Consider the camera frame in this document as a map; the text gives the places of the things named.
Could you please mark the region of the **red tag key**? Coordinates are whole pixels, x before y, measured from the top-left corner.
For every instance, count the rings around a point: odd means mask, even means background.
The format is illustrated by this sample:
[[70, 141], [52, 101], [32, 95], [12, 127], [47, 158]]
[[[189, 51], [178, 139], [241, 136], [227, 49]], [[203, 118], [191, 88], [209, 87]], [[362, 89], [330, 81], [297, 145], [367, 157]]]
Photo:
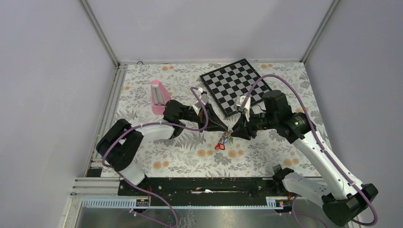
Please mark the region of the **red tag key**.
[[223, 144], [223, 143], [218, 143], [216, 146], [215, 146], [215, 150], [225, 150], [225, 144]]

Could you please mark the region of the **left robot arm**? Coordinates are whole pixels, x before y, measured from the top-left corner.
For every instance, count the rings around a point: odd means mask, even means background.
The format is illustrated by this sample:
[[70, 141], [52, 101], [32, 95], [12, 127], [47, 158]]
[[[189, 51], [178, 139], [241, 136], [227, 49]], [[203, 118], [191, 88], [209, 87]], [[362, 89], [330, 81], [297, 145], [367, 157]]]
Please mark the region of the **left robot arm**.
[[188, 106], [170, 100], [159, 122], [132, 126], [126, 119], [119, 119], [97, 143], [96, 151], [102, 156], [103, 162], [107, 162], [129, 182], [129, 189], [135, 195], [142, 195], [147, 191], [147, 183], [145, 173], [134, 162], [137, 150], [145, 142], [178, 137], [187, 128], [183, 120], [197, 123], [198, 132], [228, 130], [211, 104]]

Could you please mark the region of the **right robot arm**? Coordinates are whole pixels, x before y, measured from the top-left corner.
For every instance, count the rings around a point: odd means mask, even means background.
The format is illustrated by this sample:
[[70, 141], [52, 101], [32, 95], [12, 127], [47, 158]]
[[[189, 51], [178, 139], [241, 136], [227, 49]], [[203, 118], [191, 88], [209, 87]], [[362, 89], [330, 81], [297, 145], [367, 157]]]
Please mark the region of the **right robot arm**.
[[251, 140], [260, 130], [275, 129], [302, 152], [324, 179], [319, 184], [298, 175], [290, 168], [280, 169], [273, 175], [273, 191], [280, 196], [288, 192], [298, 194], [320, 206], [329, 220], [342, 227], [368, 208], [378, 189], [364, 184], [353, 175], [325, 145], [316, 127], [304, 113], [294, 113], [286, 95], [279, 90], [263, 95], [265, 111], [253, 114], [250, 99], [239, 96], [235, 108], [241, 116], [232, 128], [232, 137]]

